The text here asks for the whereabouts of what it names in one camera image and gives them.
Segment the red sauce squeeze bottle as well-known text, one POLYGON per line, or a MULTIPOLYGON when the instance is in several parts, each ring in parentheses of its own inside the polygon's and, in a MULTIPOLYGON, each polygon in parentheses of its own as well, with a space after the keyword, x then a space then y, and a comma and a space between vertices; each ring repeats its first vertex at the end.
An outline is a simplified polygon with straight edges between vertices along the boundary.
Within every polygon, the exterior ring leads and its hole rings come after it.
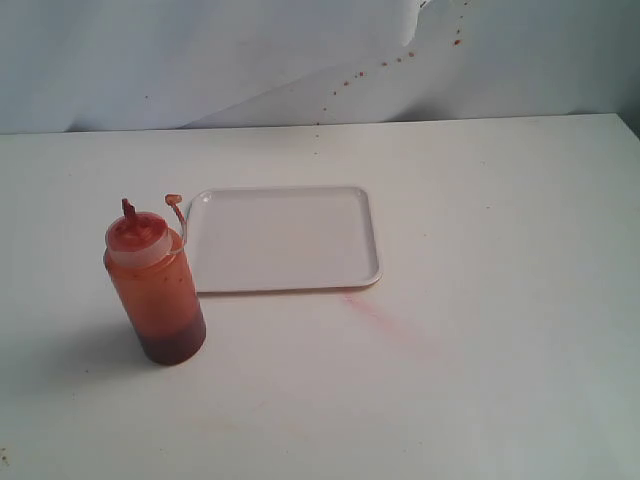
POLYGON ((158 214, 138 211, 126 198, 122 216, 106 230, 104 266, 152 362, 173 366, 193 357, 206 339, 206 323, 185 252, 182 197, 165 196, 181 231, 158 214))

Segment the white backdrop cloth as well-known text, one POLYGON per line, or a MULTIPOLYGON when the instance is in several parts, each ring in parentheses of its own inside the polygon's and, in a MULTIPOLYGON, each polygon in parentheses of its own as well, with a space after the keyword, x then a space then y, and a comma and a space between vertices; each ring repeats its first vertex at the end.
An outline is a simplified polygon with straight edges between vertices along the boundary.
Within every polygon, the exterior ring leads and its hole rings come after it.
POLYGON ((5 1, 4 133, 606 113, 635 1, 5 1))

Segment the white rectangular tray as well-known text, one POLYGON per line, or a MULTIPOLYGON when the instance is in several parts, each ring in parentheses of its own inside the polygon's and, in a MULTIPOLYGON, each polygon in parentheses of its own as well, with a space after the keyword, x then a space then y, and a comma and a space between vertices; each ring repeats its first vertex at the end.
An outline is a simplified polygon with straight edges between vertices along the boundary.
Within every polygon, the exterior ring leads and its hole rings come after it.
POLYGON ((359 289, 381 277, 357 186, 210 189, 192 199, 187 227, 200 294, 359 289))

